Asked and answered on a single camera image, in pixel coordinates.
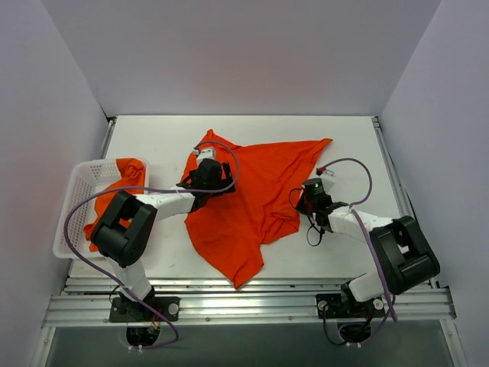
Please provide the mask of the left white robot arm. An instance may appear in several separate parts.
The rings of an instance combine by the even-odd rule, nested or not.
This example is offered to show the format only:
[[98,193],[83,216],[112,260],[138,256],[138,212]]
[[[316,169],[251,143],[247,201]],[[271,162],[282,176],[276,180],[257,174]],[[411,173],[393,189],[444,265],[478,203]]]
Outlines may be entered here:
[[155,222],[180,214],[193,213],[210,198],[235,192],[228,162],[213,158],[198,161],[183,182],[168,193],[132,194],[117,192],[99,218],[90,241],[108,259],[121,292],[128,298],[127,312],[136,320],[148,319],[154,311],[153,291],[141,257]]

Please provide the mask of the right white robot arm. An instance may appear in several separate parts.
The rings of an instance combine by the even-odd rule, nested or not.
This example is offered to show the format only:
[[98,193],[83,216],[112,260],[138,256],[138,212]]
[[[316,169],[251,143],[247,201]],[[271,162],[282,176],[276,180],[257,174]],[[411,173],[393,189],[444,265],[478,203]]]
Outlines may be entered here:
[[439,260],[411,216],[380,217],[335,202],[319,178],[303,182],[295,209],[320,236],[345,235],[365,243],[371,252],[376,270],[342,286],[339,306],[347,315],[359,314],[377,297],[401,295],[440,272]]

